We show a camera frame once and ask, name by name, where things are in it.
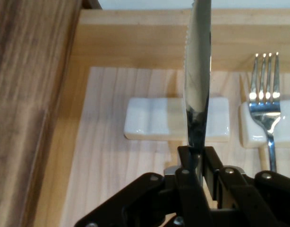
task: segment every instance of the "fork tines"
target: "fork tines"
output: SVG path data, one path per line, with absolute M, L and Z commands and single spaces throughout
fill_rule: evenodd
M 271 72 L 272 72 L 272 60 L 275 55 L 275 67 L 274 67 L 274 78 L 273 78 L 273 90 L 271 91 Z M 262 70 L 260 78 L 257 76 L 257 68 L 258 68 L 258 61 L 260 58 L 263 58 L 262 62 Z M 266 68 L 266 62 L 268 60 L 267 65 L 267 82 L 266 86 L 264 86 L 264 75 L 265 75 L 265 68 Z M 258 80 L 260 79 L 260 85 L 259 85 L 259 91 L 256 88 L 256 85 L 258 83 Z M 280 91 L 279 91 L 279 53 L 276 54 L 256 54 L 255 55 L 255 61 L 253 66 L 253 72 L 252 72 L 252 79 L 251 79 L 251 90 L 249 94 L 250 102 L 256 103 L 257 100 L 259 103 L 275 103 L 279 102 L 280 97 Z

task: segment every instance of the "white wall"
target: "white wall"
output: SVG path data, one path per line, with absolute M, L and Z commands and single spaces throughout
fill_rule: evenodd
M 99 0 L 103 9 L 185 9 L 192 0 Z M 213 8 L 290 8 L 290 0 L 212 0 Z

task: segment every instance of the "light wooden surface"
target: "light wooden surface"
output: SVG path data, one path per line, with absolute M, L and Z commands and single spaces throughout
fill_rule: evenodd
M 82 10 L 73 59 L 103 67 L 182 69 L 190 10 Z M 256 52 L 280 52 L 290 72 L 290 9 L 213 9 L 213 70 L 251 70 Z
M 68 81 L 77 84 L 76 88 L 71 88 L 75 100 L 68 97 L 66 100 L 71 100 L 71 104 L 63 109 L 64 112 L 71 109 L 69 115 L 75 115 L 82 107 L 88 77 L 87 67 L 75 69 L 77 81 Z M 284 96 L 290 95 L 290 82 L 287 82 L 290 74 L 281 78 Z M 52 159 L 54 168 L 48 166 L 53 172 L 45 178 L 45 181 L 53 179 L 53 183 L 49 183 L 49 190 L 43 188 L 43 207 L 38 207 L 42 210 L 47 204 L 52 210 L 47 208 L 48 213 L 39 220 L 38 226 L 73 226 L 79 218 L 141 174 L 152 171 L 162 174 L 165 167 L 177 164 L 176 148 L 186 142 L 127 140 L 123 128 L 130 97 L 181 96 L 182 81 L 181 70 L 91 68 L 80 124 L 78 115 L 61 116 L 58 120 L 60 125 L 54 134 L 54 141 L 58 144 L 53 143 L 52 147 L 58 151 Z M 245 101 L 248 85 L 247 73 L 212 73 L 211 96 L 221 95 L 229 99 L 231 138 L 228 143 L 207 145 L 215 147 L 224 164 L 240 166 L 253 177 L 268 168 L 268 156 L 264 149 L 260 152 L 258 149 L 244 149 L 240 144 L 239 105 Z M 73 103 L 79 103 L 79 106 L 74 108 Z M 277 162 L 279 172 L 290 177 L 290 149 L 278 149 Z M 61 220 L 58 209 L 62 209 Z
M 188 12 L 82 11 L 34 227 L 71 226 L 142 173 L 161 173 L 166 166 L 177 163 L 176 148 L 184 142 L 129 141 L 123 136 L 123 125 L 130 97 L 181 95 L 182 71 L 176 69 L 182 66 Z M 224 28 L 223 34 L 216 33 L 220 43 L 215 43 L 213 50 L 214 46 L 226 47 L 224 54 L 230 54 L 221 58 L 224 62 L 214 61 L 214 70 L 242 69 L 236 68 L 235 63 L 244 57 L 252 64 L 249 56 L 261 46 L 268 47 L 268 51 L 273 51 L 270 47 L 283 50 L 287 54 L 283 65 L 290 69 L 290 35 L 274 34 L 273 30 L 282 28 L 283 34 L 290 34 L 289 10 L 229 10 L 213 14 L 216 27 Z M 87 84 L 90 67 L 102 65 L 174 70 L 92 68 Z M 283 78 L 282 89 L 285 96 L 290 96 L 290 74 Z M 268 159 L 266 150 L 245 150 L 239 142 L 238 106 L 245 101 L 248 84 L 246 73 L 212 73 L 212 95 L 223 95 L 230 101 L 232 137 L 229 143 L 208 145 L 216 148 L 224 164 L 240 166 L 254 176 L 268 168 Z M 82 113 L 86 86 L 91 97 L 87 97 Z M 280 173 L 290 177 L 290 149 L 279 150 L 277 161 Z
M 80 0 L 0 0 L 0 227 L 35 207 Z

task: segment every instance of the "fork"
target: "fork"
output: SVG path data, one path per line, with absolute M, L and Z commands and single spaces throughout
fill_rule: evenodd
M 267 82 L 266 88 L 264 86 L 264 75 L 266 68 L 266 59 L 268 58 L 267 68 Z M 281 119 L 280 107 L 280 91 L 279 91 L 279 54 L 275 54 L 275 68 L 273 76 L 273 90 L 271 93 L 271 64 L 272 53 L 263 54 L 262 70 L 260 75 L 259 91 L 256 88 L 259 77 L 257 76 L 257 65 L 259 54 L 255 55 L 251 90 L 249 94 L 249 109 L 252 119 L 263 128 L 267 136 L 270 170 L 277 172 L 276 169 L 276 156 L 275 156 L 275 143 L 274 143 L 274 128 Z

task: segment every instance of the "white ceramic rest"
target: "white ceramic rest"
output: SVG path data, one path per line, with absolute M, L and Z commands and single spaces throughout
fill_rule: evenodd
M 131 98 L 124 134 L 130 140 L 186 140 L 182 98 Z M 229 102 L 210 98 L 206 141 L 226 142 L 230 136 Z
M 257 148 L 266 145 L 263 129 L 251 118 L 248 103 L 240 107 L 242 145 L 245 148 Z M 290 100 L 281 101 L 281 120 L 274 128 L 275 147 L 290 148 Z

